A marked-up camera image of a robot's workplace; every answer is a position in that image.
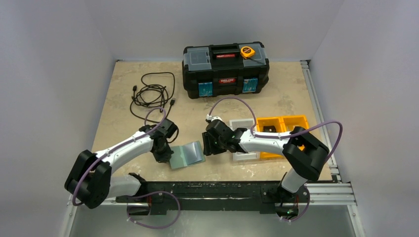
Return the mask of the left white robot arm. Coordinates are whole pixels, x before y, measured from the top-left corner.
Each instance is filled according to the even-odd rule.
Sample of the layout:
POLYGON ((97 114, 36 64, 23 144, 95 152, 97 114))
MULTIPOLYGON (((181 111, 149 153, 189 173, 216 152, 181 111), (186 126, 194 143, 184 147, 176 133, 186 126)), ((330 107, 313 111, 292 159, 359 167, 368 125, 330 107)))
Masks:
POLYGON ((178 131, 177 125, 165 118, 158 124, 144 125, 133 135, 101 151, 82 151, 65 181, 64 188, 72 194, 73 205, 90 209, 105 199, 129 196, 135 202, 147 197, 145 182, 139 175, 114 177, 113 174, 134 158, 152 153, 157 162, 168 162, 173 150, 168 139, 178 131))

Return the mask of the teal card holder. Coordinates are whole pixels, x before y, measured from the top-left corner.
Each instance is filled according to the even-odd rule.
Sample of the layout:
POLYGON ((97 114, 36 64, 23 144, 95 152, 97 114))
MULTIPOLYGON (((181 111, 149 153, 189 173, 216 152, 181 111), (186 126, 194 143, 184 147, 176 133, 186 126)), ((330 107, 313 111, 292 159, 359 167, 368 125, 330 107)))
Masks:
POLYGON ((206 161, 199 141, 171 148, 173 154, 169 160, 172 170, 189 167, 206 161))

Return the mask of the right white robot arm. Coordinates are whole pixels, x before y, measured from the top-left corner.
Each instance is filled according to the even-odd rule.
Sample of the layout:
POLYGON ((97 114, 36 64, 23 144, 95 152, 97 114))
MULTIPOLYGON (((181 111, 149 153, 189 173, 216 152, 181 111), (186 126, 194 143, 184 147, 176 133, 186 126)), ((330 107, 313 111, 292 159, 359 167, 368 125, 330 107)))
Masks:
POLYGON ((250 128, 232 130, 219 119, 208 123, 202 133, 204 155, 224 152, 265 152, 281 155, 291 165, 282 178, 277 194, 289 201, 308 181, 317 181, 329 157, 329 148, 301 126, 282 133, 255 132, 250 128))

